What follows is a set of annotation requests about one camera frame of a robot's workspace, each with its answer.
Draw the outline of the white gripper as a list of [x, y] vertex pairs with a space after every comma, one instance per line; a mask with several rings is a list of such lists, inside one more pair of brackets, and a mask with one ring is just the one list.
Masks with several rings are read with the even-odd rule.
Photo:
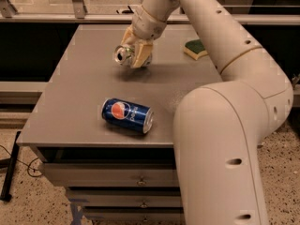
[[122, 45], [134, 46], [132, 68], [140, 68], [153, 51], [153, 41], [158, 39], [167, 24], [152, 17], [143, 6], [138, 6], [132, 16], [132, 23], [121, 40]]

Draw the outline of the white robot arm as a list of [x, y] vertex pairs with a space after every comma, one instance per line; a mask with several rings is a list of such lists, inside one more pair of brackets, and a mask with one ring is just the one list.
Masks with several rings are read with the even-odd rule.
[[123, 43], [137, 68], [182, 8], [222, 80], [176, 108], [173, 148], [187, 225], [269, 225], [257, 146], [287, 119], [293, 88], [263, 46], [217, 0], [143, 0]]

